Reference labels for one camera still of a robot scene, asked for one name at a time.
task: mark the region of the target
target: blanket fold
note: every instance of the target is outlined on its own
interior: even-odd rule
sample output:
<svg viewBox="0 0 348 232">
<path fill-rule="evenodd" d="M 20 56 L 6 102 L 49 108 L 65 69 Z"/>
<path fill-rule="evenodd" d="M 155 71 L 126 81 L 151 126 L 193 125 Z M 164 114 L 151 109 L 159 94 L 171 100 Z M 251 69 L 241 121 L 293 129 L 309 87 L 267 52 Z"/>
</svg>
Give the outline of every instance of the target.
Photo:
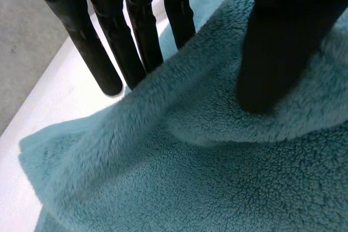
<svg viewBox="0 0 348 232">
<path fill-rule="evenodd" d="M 348 230 L 348 12 L 268 116 L 234 97 L 253 0 L 192 0 L 197 35 L 119 103 L 21 142 L 37 232 Z"/>
</svg>

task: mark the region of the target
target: floor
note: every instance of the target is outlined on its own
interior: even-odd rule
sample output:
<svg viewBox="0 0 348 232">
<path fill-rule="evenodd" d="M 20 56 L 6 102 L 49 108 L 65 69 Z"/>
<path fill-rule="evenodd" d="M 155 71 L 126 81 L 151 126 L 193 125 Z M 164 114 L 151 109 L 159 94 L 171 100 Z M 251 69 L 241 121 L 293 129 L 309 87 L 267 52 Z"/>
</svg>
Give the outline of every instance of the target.
<svg viewBox="0 0 348 232">
<path fill-rule="evenodd" d="M 67 33 L 43 0 L 0 0 L 0 32 L 1 135 Z"/>
</svg>

